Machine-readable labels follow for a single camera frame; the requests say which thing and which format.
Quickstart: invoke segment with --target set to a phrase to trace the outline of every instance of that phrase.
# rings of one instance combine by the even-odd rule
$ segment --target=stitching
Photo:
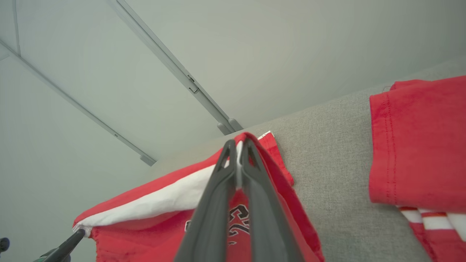
[[[386,139],[387,139],[387,176],[386,176],[387,185],[386,185],[385,195],[386,195],[387,202],[388,202],[389,199],[390,199],[390,191],[389,191],[389,188],[390,188],[390,182],[389,182],[390,150],[388,148],[388,126],[387,126],[387,112],[386,112],[387,108],[385,107],[385,100],[382,101],[382,107],[384,109],[385,136],[386,136]]]
[[[395,205],[397,204],[397,151],[395,150],[395,134],[393,133],[393,121],[391,119],[390,98],[387,93],[388,117],[390,118],[391,141],[393,143],[393,197]]]

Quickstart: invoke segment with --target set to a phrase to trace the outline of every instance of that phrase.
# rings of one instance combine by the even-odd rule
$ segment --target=folded red garment
[[[238,150],[246,138],[258,148],[305,260],[323,262],[317,232],[291,187],[291,175],[279,164],[283,161],[272,133],[259,141],[240,134],[235,137]],[[73,230],[84,229],[96,241],[97,262],[173,261],[220,153],[85,211]],[[228,262],[251,261],[248,208],[247,197],[237,191],[230,201]]]
[[[397,205],[434,261],[466,261],[466,76],[370,97],[372,202]]]

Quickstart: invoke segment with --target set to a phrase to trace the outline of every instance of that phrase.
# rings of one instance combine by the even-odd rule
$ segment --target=white ceiling
[[[466,53],[464,0],[127,0],[243,126]]]
[[[8,57],[8,52],[0,48],[0,61]]]
[[[11,241],[0,261],[57,247],[77,215],[141,185],[148,169],[13,58],[0,62],[0,237]],[[72,257],[95,261],[95,243],[81,241]]]
[[[222,135],[105,0],[17,1],[22,57],[151,157]],[[243,127],[466,54],[463,0],[127,2]]]
[[[222,135],[105,1],[19,1],[18,24],[24,59],[154,159]]]

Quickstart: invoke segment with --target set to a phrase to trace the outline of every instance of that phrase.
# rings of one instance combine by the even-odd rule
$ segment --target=gray fabric surface
[[[408,76],[435,80],[465,74],[461,58]],[[369,199],[372,139],[369,96],[376,88],[342,97],[245,131],[271,130],[295,190],[316,228],[328,262],[425,262],[426,252],[408,221],[392,206]],[[206,159],[231,134],[157,162],[147,181]]]

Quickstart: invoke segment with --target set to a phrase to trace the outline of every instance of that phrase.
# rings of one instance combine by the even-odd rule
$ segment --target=red fabric
[[[283,159],[281,158],[280,151],[278,150],[277,142],[275,140],[275,137],[272,135],[272,133],[268,133],[265,135],[262,139],[259,140],[259,143],[261,146],[264,147],[272,157],[272,159],[279,165],[281,172],[283,175],[286,177],[288,183],[290,185],[294,184],[293,177],[291,176],[290,172],[286,169],[285,164],[283,163]],[[112,198],[106,202],[100,203],[99,205],[83,212],[81,215],[79,215],[75,221],[73,226],[83,220],[86,217],[92,216],[94,214],[103,212],[105,210],[109,210],[121,205],[124,205],[126,203],[129,203],[131,201],[134,201],[144,195],[147,194],[148,191],[154,192],[157,191],[167,185],[173,184],[174,182],[178,181],[179,179],[199,170],[206,168],[208,166],[214,165],[217,162],[217,159],[219,158],[220,154],[222,152],[222,149],[217,151],[215,154],[213,154],[211,157],[208,159],[196,163],[194,165],[187,166],[182,169],[178,169],[169,175],[165,175],[159,179],[156,179],[152,182],[149,182],[147,184],[144,184],[142,186],[136,187],[130,191],[127,191],[115,198]]]
[[[262,139],[259,139],[259,143],[261,144],[261,146],[264,147],[264,149],[267,150],[267,152],[270,154],[275,163],[277,163],[277,165],[280,167],[281,172],[288,180],[290,185],[294,185],[295,181],[291,176],[290,172],[285,167],[283,158],[281,158],[280,151],[278,150],[277,141],[275,140],[275,137],[272,135],[272,133],[268,133]]]
[[[466,76],[396,82],[370,97],[372,202],[466,213]],[[455,230],[410,226],[435,262],[466,261]]]
[[[270,150],[267,145],[276,146],[273,136],[263,141],[261,139],[259,143],[253,135],[243,133],[238,135],[235,141],[244,140],[246,137],[254,140],[258,147],[260,156],[267,168],[306,261],[323,262],[324,257],[317,233],[309,222],[294,189],[291,187],[291,181],[287,180],[282,173],[284,165],[279,166],[275,162],[277,157],[280,157],[281,160],[278,149],[272,149],[272,152],[275,152],[272,156],[269,154]],[[75,224],[90,215],[128,203],[163,188],[194,171],[214,165],[219,154],[220,151],[203,162],[172,172],[99,204],[78,216]],[[241,191],[238,191],[230,202],[230,212],[233,219],[229,223],[230,237],[228,237],[229,245],[227,249],[227,261],[229,262],[251,261],[248,220],[238,215],[243,207],[247,210],[247,198]],[[171,262],[184,236],[185,226],[189,223],[192,213],[193,210],[185,210],[163,214],[154,218],[94,227],[91,237],[96,241],[97,262]]]

